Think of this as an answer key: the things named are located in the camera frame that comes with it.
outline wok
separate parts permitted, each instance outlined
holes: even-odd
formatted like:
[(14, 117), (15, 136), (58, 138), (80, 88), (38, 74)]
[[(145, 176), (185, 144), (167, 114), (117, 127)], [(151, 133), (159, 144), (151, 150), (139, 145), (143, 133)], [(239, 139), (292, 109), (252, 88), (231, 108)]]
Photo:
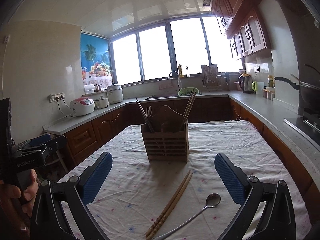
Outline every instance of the wok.
[(284, 77), (275, 77), (275, 80), (284, 81), (290, 84), (294, 89), (300, 90), (300, 94), (306, 103), (306, 107), (315, 112), (320, 112), (320, 87), (316, 87), (301, 81), (299, 82), (299, 85), (297, 85), (290, 79)]

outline finger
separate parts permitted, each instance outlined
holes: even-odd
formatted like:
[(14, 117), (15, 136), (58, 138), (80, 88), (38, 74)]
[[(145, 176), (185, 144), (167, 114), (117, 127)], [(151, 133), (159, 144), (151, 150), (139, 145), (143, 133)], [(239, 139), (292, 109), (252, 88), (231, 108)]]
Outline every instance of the finger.
[(17, 186), (11, 184), (3, 184), (1, 185), (3, 193), (6, 194), (9, 198), (20, 198), (21, 191)]
[(30, 171), (31, 171), (30, 172), (31, 181), (34, 182), (37, 179), (37, 173), (36, 173), (36, 171), (34, 169), (31, 169)]
[(1, 207), (7, 216), (10, 223), (15, 228), (15, 231), (19, 235), (19, 239), (28, 239), (29, 236), (29, 229), (26, 227), (26, 224), (24, 223), (22, 217), (18, 214), (15, 207), (13, 206), (11, 198), (9, 198), (4, 193), (4, 187), (1, 186), (0, 188), (0, 203)]
[(36, 198), (31, 199), (27, 204), (22, 205), (22, 211), (28, 215), (28, 217), (32, 216), (32, 209), (35, 203)]
[(33, 197), (36, 196), (38, 190), (38, 183), (36, 181), (32, 182), (31, 185), (27, 187), (27, 189), (23, 192), (24, 198), (29, 201)]

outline wooden chopsticks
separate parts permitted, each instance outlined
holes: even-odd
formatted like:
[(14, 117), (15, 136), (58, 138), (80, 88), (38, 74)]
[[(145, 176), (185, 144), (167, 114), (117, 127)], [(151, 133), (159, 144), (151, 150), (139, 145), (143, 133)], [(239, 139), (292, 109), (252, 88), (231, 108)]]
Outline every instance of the wooden chopsticks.
[(181, 198), (182, 194), (184, 193), (186, 187), (188, 186), (188, 183), (192, 177), (191, 170), (188, 171), (187, 175), (184, 177), (183, 181), (181, 182), (180, 186), (176, 190), (176, 192), (173, 194), (172, 198), (166, 205), (166, 207), (163, 209), (161, 214), (158, 216), (156, 221), (152, 224), (152, 226), (149, 228), (149, 230), (145, 233), (145, 236), (147, 240), (150, 240), (160, 229), (160, 227), (163, 225), (163, 223), (166, 221), (168, 216), (170, 215), (171, 211), (175, 208), (176, 204), (178, 203), (179, 199)]
[(150, 129), (150, 132), (155, 132), (155, 130), (153, 129), (153, 127), (152, 127), (151, 123), (149, 122), (149, 119), (148, 119), (148, 117), (147, 117), (147, 115), (146, 115), (145, 111), (143, 110), (143, 108), (142, 108), (142, 106), (141, 106), (141, 104), (140, 104), (139, 100), (138, 100), (137, 98), (136, 98), (136, 100), (137, 100), (137, 103), (138, 103), (139, 109), (140, 109), (140, 111), (141, 111), (141, 114), (142, 114), (142, 116), (143, 116), (143, 119), (144, 119), (144, 121), (146, 122), (146, 124), (148, 125), (148, 127), (149, 127), (149, 129)]
[(185, 109), (185, 111), (184, 111), (183, 120), (182, 120), (182, 123), (181, 123), (181, 125), (180, 125), (180, 129), (179, 129), (179, 130), (182, 129), (183, 124), (184, 124), (185, 121), (188, 119), (188, 116), (189, 116), (190, 111), (191, 111), (191, 107), (192, 107), (193, 102), (195, 101), (195, 99), (196, 99), (196, 92), (193, 90), (192, 93), (191, 93), (191, 95), (190, 95), (189, 101), (188, 101), (188, 103), (187, 103), (187, 107), (186, 107), (186, 109)]

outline gray countertop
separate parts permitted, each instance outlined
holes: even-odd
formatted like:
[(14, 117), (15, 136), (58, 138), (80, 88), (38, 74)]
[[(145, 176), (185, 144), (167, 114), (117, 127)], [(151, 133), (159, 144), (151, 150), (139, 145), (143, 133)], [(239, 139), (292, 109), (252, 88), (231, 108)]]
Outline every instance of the gray countertop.
[[(197, 97), (229, 97), (236, 101), (238, 104), (243, 106), (246, 110), (256, 116), (262, 121), (272, 132), (274, 132), (296, 155), (300, 162), (309, 172), (313, 181), (320, 188), (320, 152), (302, 135), (287, 125), (283, 118), (294, 118), (299, 117), (296, 113), (273, 104), (271, 100), (264, 99), (261, 96), (255, 94), (244, 94), (239, 91), (213, 91), (213, 92), (202, 92)], [(155, 98), (145, 100), (147, 97), (138, 98), (139, 101), (155, 102), (155, 101), (168, 101), (183, 99), (186, 97), (170, 97), (170, 98)], [(93, 111), (91, 114), (72, 117), (62, 122), (59, 122), (47, 130), (48, 133), (61, 135), (64, 134), (86, 122), (89, 122), (99, 116), (102, 116), (108, 112), (118, 109), (127, 104), (134, 104), (135, 98), (125, 99), (123, 102), (109, 105), (104, 109), (98, 109)]]

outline rice cooker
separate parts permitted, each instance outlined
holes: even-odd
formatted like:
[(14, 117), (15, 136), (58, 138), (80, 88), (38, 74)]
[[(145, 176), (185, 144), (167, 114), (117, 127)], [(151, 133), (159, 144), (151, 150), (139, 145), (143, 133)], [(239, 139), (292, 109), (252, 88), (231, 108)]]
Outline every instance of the rice cooker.
[(111, 85), (107, 87), (109, 104), (116, 104), (123, 101), (122, 87), (120, 85)]
[(94, 111), (94, 101), (91, 98), (77, 98), (70, 102), (74, 116), (90, 114)]

